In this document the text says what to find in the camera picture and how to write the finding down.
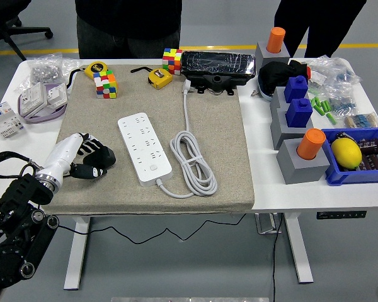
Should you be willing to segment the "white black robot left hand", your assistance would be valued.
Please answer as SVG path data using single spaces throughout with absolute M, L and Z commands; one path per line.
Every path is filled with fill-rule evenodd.
M 97 164 L 74 164 L 77 155 L 92 154 L 99 151 L 103 146 L 94 136 L 89 133 L 75 133 L 59 143 L 44 163 L 35 178 L 41 183 L 51 184 L 56 189 L 63 184 L 64 176 L 69 173 L 71 177 L 78 179 L 95 179 L 107 173 L 105 168 Z

